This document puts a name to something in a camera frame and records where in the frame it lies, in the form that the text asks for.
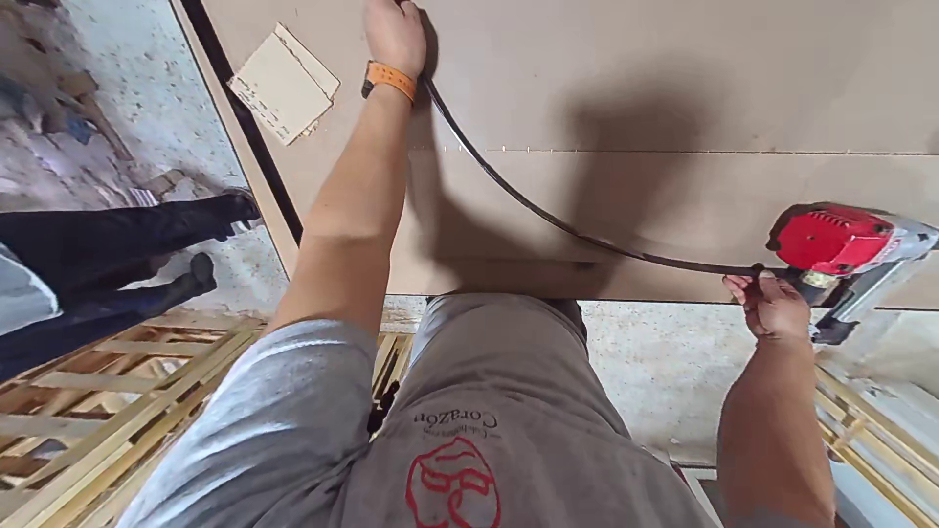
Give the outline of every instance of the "t-shirt logo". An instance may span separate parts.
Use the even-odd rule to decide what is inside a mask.
[[[462,437],[411,462],[405,501],[418,528],[499,526],[496,479],[479,449]]]

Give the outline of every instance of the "red nail gun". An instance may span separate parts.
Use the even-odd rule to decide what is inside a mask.
[[[937,242],[939,230],[931,225],[820,202],[786,210],[766,247],[789,264],[787,278],[809,304],[823,298],[825,305],[833,303],[812,340],[839,345],[861,316],[916,272]]]

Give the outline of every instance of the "hand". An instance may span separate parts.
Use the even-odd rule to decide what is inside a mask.
[[[427,56],[421,12],[413,2],[367,0],[365,38],[372,57],[417,81]]]
[[[753,277],[725,275],[724,286],[743,305],[747,326],[757,339],[808,340],[808,304],[793,285],[762,271]]]

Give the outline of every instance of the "black hose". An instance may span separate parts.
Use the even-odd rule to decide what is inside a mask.
[[[629,256],[630,258],[636,258],[638,260],[645,260],[646,262],[652,262],[654,264],[661,264],[662,266],[668,266],[670,268],[678,268],[680,270],[691,270],[693,272],[705,272],[705,273],[717,273],[721,275],[743,275],[743,276],[756,276],[759,274],[760,270],[764,269],[761,265],[755,265],[751,267],[745,266],[724,266],[722,264],[703,264],[700,262],[691,262],[688,260],[678,260],[675,258],[668,258],[665,256],[651,255],[642,251],[637,250],[628,250],[613,245],[607,241],[601,241],[600,239],[591,237],[590,235],[585,235],[577,230],[576,227],[566,223],[564,220],[561,220],[557,216],[547,212],[546,210],[538,207],[537,204],[528,199],[527,196],[520,193],[518,189],[513,187],[506,181],[499,172],[493,168],[483,158],[483,156],[476,150],[476,147],[470,143],[470,140],[467,136],[460,130],[460,126],[456,124],[456,120],[453,115],[450,113],[450,110],[447,108],[447,105],[443,102],[443,99],[440,97],[440,93],[437,92],[437,87],[434,86],[434,82],[431,81],[426,76],[421,76],[423,80],[423,85],[427,89],[427,93],[430,94],[430,100],[434,103],[434,106],[437,107],[437,110],[443,116],[444,120],[447,121],[447,125],[450,126],[450,130],[453,131],[456,139],[460,142],[460,145],[472,156],[473,160],[483,168],[483,171],[492,178],[493,181],[499,185],[503,191],[508,193],[512,198],[514,198],[518,203],[525,206],[526,209],[537,214],[542,219],[551,223],[561,231],[564,231],[573,237],[585,241],[589,244],[595,245],[597,247],[602,247],[607,251],[615,253],[617,255]]]

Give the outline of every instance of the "gray t-shirt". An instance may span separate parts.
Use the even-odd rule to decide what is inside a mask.
[[[577,329],[548,305],[436,298],[369,442],[375,357],[375,338],[340,321],[262,338],[119,526],[713,526],[629,440]]]

